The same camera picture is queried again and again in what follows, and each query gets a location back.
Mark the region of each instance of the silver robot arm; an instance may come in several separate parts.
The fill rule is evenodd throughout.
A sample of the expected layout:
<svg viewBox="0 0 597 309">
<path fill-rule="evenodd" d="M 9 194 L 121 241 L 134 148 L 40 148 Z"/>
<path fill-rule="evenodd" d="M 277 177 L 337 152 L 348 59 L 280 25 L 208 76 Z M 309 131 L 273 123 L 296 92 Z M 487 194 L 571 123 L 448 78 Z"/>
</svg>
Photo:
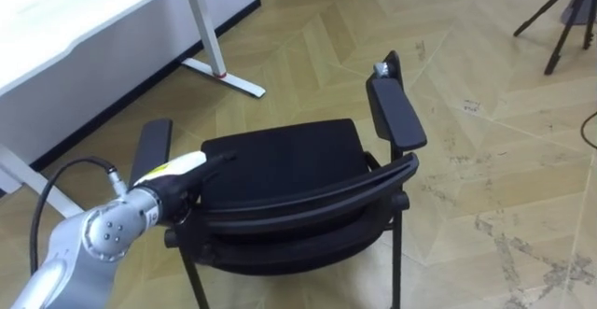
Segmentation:
<svg viewBox="0 0 597 309">
<path fill-rule="evenodd" d="M 52 231 L 46 260 L 11 308 L 104 308 L 131 244 L 147 229 L 185 217 L 202 182 L 233 158 L 225 154 L 206 161 L 200 151 L 189 153 L 154 169 L 130 191 L 110 177 L 119 197 Z"/>
<path fill-rule="evenodd" d="M 46 260 L 12 308 L 104 308 L 121 259 L 159 220 L 156 195 L 135 188 L 62 221 L 49 238 Z"/>
</svg>

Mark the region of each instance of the black chair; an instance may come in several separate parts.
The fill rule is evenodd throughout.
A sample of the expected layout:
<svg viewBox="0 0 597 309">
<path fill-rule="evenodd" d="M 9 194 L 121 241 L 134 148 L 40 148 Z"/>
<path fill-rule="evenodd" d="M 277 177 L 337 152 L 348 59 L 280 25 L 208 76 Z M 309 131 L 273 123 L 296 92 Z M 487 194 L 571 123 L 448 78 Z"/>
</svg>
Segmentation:
<svg viewBox="0 0 597 309">
<path fill-rule="evenodd" d="M 236 274 L 307 272 L 350 258 L 393 230 L 393 308 L 400 306 L 403 183 L 419 165 L 426 137 L 391 52 L 366 88 L 377 135 L 389 141 L 391 162 L 380 166 L 361 147 L 349 119 L 220 137 L 202 144 L 211 156 L 236 160 L 204 182 L 201 201 L 166 231 L 178 247 L 198 305 L 208 309 L 195 263 Z M 172 123 L 143 130 L 132 181 L 167 161 Z"/>
</svg>

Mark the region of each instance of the cable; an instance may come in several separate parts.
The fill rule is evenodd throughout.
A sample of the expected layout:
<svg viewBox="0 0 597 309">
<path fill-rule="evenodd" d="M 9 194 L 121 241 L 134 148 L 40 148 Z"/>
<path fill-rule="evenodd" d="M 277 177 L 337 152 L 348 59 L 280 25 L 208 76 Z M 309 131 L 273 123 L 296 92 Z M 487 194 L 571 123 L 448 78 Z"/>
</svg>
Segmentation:
<svg viewBox="0 0 597 309">
<path fill-rule="evenodd" d="M 95 165 L 99 165 L 105 169 L 107 174 L 116 170 L 114 164 L 102 160 L 100 158 L 90 156 L 86 158 L 76 159 L 68 162 L 67 164 L 63 165 L 56 174 L 52 178 L 48 180 L 48 183 L 42 190 L 41 194 L 39 195 L 39 200 L 37 200 L 37 205 L 35 206 L 34 216 L 31 221 L 31 232 L 29 233 L 29 263 L 31 267 L 31 275 L 33 275 L 38 268 L 38 258 L 37 258 L 37 234 L 39 233 L 39 222 L 41 220 L 41 213 L 44 210 L 44 205 L 46 204 L 46 200 L 48 199 L 49 192 L 52 190 L 58 177 L 70 166 L 77 164 L 77 163 L 92 163 Z"/>
<path fill-rule="evenodd" d="M 587 145 L 597 149 L 597 145 L 595 145 L 594 143 L 592 143 L 589 138 L 585 135 L 585 129 L 587 128 L 587 124 L 589 124 L 589 121 L 591 121 L 593 118 L 597 117 L 597 112 L 591 114 L 588 118 L 586 118 L 583 122 L 582 122 L 582 126 L 580 127 L 580 137 L 582 137 L 583 140 L 585 140 L 585 142 L 587 143 Z"/>
</svg>

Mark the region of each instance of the herringbone parquet floor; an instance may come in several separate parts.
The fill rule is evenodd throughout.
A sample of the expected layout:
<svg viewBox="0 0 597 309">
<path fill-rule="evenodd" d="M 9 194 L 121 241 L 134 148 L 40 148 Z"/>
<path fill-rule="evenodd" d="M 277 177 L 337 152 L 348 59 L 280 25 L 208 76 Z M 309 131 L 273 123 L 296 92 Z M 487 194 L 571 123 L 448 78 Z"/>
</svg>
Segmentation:
<svg viewBox="0 0 597 309">
<path fill-rule="evenodd" d="M 546 0 L 262 0 L 221 37 L 231 72 L 263 85 L 261 100 L 178 69 L 48 169 L 81 155 L 131 169 L 146 121 L 175 122 L 176 156 L 208 138 L 303 121 L 352 118 L 375 136 L 364 82 L 395 49 L 429 145 L 407 185 L 403 307 L 597 307 L 597 163 L 579 135 L 595 110 L 594 48 L 574 28 L 551 77 L 543 68 L 562 30 L 563 0 L 521 37 L 512 32 Z M 595 136 L 597 124 L 588 129 Z M 60 187 L 84 207 L 111 198 L 81 167 Z M 0 201 L 0 307 L 27 279 L 35 195 Z M 60 217 L 48 209 L 42 236 Z M 175 250 L 154 229 L 118 271 L 110 308 L 193 308 Z M 254 278 L 200 268 L 215 309 L 382 309 L 390 304 L 391 241 L 328 268 Z"/>
</svg>

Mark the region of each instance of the white desk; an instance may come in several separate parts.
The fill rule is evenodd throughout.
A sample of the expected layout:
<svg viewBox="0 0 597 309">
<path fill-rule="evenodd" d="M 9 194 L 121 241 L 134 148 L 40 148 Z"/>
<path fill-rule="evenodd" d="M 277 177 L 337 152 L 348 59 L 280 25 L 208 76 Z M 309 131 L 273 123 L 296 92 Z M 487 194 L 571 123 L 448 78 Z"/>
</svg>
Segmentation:
<svg viewBox="0 0 597 309">
<path fill-rule="evenodd" d="M 0 96 L 149 1 L 0 0 Z M 188 1 L 211 62 L 187 59 L 183 64 L 261 97 L 265 93 L 261 87 L 227 73 L 206 1 Z M 0 144 L 0 189 L 11 193 L 26 184 L 40 193 L 46 183 L 42 175 Z M 65 217 L 82 211 L 58 189 L 52 191 L 48 202 Z"/>
</svg>

